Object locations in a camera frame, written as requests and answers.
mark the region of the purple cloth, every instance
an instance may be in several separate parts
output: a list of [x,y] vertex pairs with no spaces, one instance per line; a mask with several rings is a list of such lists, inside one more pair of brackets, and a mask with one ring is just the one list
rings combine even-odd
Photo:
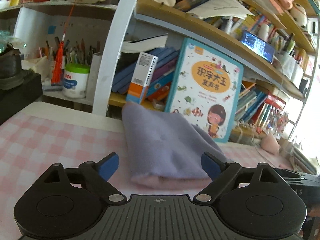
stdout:
[[128,103],[122,110],[122,119],[132,181],[137,183],[162,189],[205,187],[211,181],[201,168],[202,153],[208,151],[221,161],[228,161],[212,138],[181,114]]

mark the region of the cartoon girl illustration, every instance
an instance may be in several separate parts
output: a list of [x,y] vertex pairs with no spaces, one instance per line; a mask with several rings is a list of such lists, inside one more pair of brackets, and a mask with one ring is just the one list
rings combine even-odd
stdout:
[[224,110],[222,105],[214,105],[210,107],[207,120],[208,120],[208,123],[210,124],[208,134],[212,138],[217,137],[219,126],[223,125],[225,119],[226,119],[226,111]]

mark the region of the children's book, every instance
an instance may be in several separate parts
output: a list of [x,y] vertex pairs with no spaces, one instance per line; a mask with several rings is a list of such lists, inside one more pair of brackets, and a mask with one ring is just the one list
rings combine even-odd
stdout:
[[181,113],[216,142],[227,142],[234,123],[243,66],[198,41],[185,38],[166,112]]

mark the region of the white jar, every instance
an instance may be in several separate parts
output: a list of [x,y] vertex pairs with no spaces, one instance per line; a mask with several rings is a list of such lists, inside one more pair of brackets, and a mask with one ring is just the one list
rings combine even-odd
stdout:
[[69,98],[85,98],[90,67],[67,64],[63,73],[62,93]]

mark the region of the table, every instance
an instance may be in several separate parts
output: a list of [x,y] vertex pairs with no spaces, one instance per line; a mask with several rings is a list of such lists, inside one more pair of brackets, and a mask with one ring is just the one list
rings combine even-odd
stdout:
[[[256,167],[266,160],[273,167],[287,164],[285,159],[252,146],[219,146],[244,167]],[[192,198],[199,192],[153,190],[132,183],[122,121],[35,102],[0,126],[0,240],[20,237],[14,205],[52,163],[77,167],[88,160],[97,162],[111,152],[118,153],[120,165],[109,182],[128,198],[131,194],[189,194]]]

